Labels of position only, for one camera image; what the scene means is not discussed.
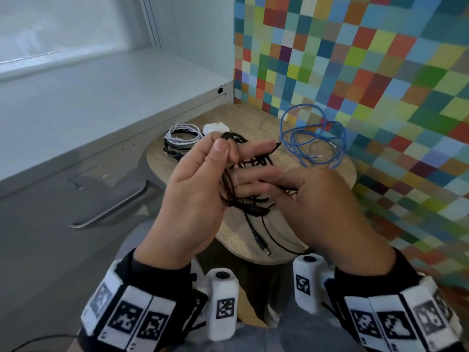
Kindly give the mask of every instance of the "coiled white cable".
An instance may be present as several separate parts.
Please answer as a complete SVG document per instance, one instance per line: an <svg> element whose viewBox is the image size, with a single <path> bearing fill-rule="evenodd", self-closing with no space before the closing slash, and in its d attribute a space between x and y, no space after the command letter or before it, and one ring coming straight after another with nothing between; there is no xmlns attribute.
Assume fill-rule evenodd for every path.
<svg viewBox="0 0 469 352"><path fill-rule="evenodd" d="M190 138L190 139L173 137L173 132L176 130L188 131L196 137ZM191 123L177 123L173 127L171 127L165 135L165 139L168 141L168 143L171 146L175 146L175 147L184 147L184 146L196 144L198 141L202 139L202 137L203 137L203 134L200 131L200 128Z"/></svg>

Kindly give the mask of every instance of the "metal handle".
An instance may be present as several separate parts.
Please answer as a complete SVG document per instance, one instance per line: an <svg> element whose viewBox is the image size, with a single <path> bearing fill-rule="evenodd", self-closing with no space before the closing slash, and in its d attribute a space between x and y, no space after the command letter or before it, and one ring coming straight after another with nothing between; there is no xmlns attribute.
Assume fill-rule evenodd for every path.
<svg viewBox="0 0 469 352"><path fill-rule="evenodd" d="M126 206L127 204L131 203L141 195L143 195L148 189L148 181L145 181L145 185L143 188L138 189L136 192L134 192L132 195L126 197L124 200L118 202L115 204L113 207L108 208L107 210L103 211L100 213L98 216L93 217L89 221L86 221L85 223L73 223L71 225L68 225L71 229L83 229L85 227L90 226L91 224L96 224L105 218L111 216L113 213L121 209L122 207Z"/></svg>

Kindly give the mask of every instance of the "colorful pixelated wall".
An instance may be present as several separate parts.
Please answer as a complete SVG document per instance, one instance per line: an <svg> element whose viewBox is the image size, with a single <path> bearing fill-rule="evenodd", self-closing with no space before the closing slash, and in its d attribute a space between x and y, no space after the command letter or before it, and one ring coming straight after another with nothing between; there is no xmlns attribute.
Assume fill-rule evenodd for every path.
<svg viewBox="0 0 469 352"><path fill-rule="evenodd" d="M469 0L235 0L235 102L314 102L355 193L419 269L469 289ZM301 112L289 121L304 123Z"/></svg>

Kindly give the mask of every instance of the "right hand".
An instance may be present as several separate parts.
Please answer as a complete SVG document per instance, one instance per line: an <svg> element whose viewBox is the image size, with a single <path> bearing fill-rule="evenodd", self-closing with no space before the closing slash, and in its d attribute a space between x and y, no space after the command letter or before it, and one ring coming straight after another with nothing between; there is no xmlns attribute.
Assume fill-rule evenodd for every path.
<svg viewBox="0 0 469 352"><path fill-rule="evenodd" d="M294 168L267 180L268 194L293 232L344 272L383 275L395 252L368 223L343 178L333 170ZM280 187L297 189L293 197Z"/></svg>

